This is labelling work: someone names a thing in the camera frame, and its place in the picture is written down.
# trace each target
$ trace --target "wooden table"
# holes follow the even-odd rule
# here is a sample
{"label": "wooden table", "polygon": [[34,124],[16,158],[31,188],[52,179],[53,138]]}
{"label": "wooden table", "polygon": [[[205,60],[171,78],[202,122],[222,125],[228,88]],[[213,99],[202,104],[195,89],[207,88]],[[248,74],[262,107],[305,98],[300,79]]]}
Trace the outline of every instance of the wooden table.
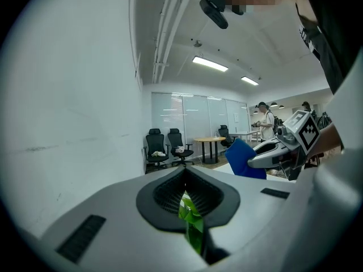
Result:
{"label": "wooden table", "polygon": [[238,131],[238,132],[234,132],[234,133],[229,133],[230,136],[238,136],[238,137],[242,137],[242,136],[246,136],[246,141],[247,141],[247,136],[252,135],[252,134],[257,134],[257,142],[258,142],[258,132],[259,131],[251,131],[251,132],[247,132],[247,131]]}
{"label": "wooden table", "polygon": [[[226,137],[206,137],[206,138],[196,138],[194,141],[202,143],[202,154],[203,154],[203,163],[205,164],[214,164],[218,163],[218,141],[226,140]],[[204,150],[204,142],[209,142],[210,149],[210,159],[205,159],[205,150]],[[212,150],[212,142],[214,142],[214,149],[216,149],[216,160],[213,160],[213,150]]]}

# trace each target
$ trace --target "round table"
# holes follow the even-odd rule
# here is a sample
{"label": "round table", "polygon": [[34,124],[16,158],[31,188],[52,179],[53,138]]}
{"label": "round table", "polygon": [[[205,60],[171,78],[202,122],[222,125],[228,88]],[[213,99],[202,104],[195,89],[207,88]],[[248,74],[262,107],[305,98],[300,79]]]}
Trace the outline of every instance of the round table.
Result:
{"label": "round table", "polygon": [[[205,138],[195,138],[194,141],[202,143],[202,154],[203,154],[203,163],[205,164],[214,164],[218,163],[218,141],[226,140],[226,137],[205,137]],[[210,150],[210,159],[205,158],[205,149],[204,143],[209,142],[209,150]],[[212,142],[214,142],[214,148],[216,149],[216,159],[213,160],[213,150],[212,150]]]}

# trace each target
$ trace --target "black slot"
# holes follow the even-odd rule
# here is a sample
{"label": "black slot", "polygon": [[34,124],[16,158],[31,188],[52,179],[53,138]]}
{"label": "black slot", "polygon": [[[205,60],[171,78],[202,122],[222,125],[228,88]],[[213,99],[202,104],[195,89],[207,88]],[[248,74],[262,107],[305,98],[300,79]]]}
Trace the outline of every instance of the black slot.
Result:
{"label": "black slot", "polygon": [[73,263],[77,263],[102,228],[105,218],[90,215],[56,250]]}
{"label": "black slot", "polygon": [[279,197],[284,199],[287,199],[290,194],[288,192],[282,192],[280,190],[271,189],[271,188],[264,188],[263,190],[261,190],[261,192],[268,194],[269,196]]}

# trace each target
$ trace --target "ceiling pipe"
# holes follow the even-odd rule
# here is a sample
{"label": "ceiling pipe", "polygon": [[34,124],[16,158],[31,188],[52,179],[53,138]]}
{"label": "ceiling pipe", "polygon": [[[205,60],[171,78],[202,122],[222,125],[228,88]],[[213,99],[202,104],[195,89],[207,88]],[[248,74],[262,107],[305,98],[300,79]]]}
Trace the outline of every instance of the ceiling pipe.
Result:
{"label": "ceiling pipe", "polygon": [[[171,49],[171,45],[172,45],[172,42],[174,41],[174,37],[175,37],[175,34],[176,34],[176,30],[178,29],[179,23],[180,23],[180,21],[181,21],[181,19],[183,17],[183,14],[184,14],[189,2],[190,2],[190,0],[182,0],[182,2],[180,4],[178,14],[176,15],[176,18],[174,20],[174,24],[173,24],[173,26],[171,28],[171,32],[170,32],[170,35],[169,35],[169,40],[168,40],[168,43],[166,45],[163,63],[167,62],[167,59],[168,59],[168,56],[169,56],[169,53],[170,53],[170,49]],[[159,76],[159,79],[158,79],[158,83],[160,83],[161,80],[163,79],[164,71],[165,71],[165,65],[163,65],[162,68],[161,68],[161,73],[160,73],[160,76]]]}
{"label": "ceiling pipe", "polygon": [[[161,31],[161,35],[160,35],[160,43],[159,45],[157,45],[157,59],[155,60],[155,62],[161,62],[160,57],[162,55],[162,51],[164,48],[164,44],[165,44],[165,36],[168,30],[168,26],[170,24],[170,20],[171,20],[171,16],[174,13],[175,10],[175,6],[176,3],[178,2],[178,0],[171,0],[170,1],[170,5],[168,7],[168,11],[166,13],[166,18],[165,18],[165,22]],[[156,65],[155,66],[155,73],[153,74],[153,82],[157,82],[157,78],[158,78],[158,70],[159,70],[159,66]]]}
{"label": "ceiling pipe", "polygon": [[[155,53],[154,53],[154,63],[157,62],[158,60],[158,49],[159,49],[159,43],[160,43],[160,36],[161,36],[161,31],[162,31],[162,27],[163,27],[163,23],[164,23],[164,17],[165,17],[165,12],[166,12],[166,9],[168,7],[168,4],[169,4],[169,0],[165,0],[164,1],[164,5],[163,5],[163,8],[160,12],[160,21],[159,21],[159,28],[158,28],[158,36],[157,36],[157,40],[156,40],[156,47],[155,47]],[[154,64],[154,69],[153,69],[153,80],[152,82],[154,83],[154,76],[155,76],[155,71],[156,71],[156,68],[158,66],[156,64]]]}

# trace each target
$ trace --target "chair backrest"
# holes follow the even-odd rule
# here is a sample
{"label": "chair backrest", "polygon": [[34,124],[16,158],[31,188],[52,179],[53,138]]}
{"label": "chair backrest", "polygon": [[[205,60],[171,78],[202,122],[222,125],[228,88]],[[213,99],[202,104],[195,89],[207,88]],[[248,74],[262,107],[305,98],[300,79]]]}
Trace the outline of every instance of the chair backrest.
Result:
{"label": "chair backrest", "polygon": [[177,128],[170,129],[168,138],[169,138],[172,150],[175,147],[183,146],[182,134],[179,132],[179,129],[177,129]]}
{"label": "chair backrest", "polygon": [[165,153],[164,149],[164,135],[161,134],[160,129],[150,129],[149,135],[146,136],[148,145],[147,155],[151,156],[155,151]]}
{"label": "chair backrest", "polygon": [[231,136],[229,136],[229,131],[227,125],[221,125],[221,128],[218,129],[218,132],[221,137],[226,137],[226,142],[231,143],[232,139]]}

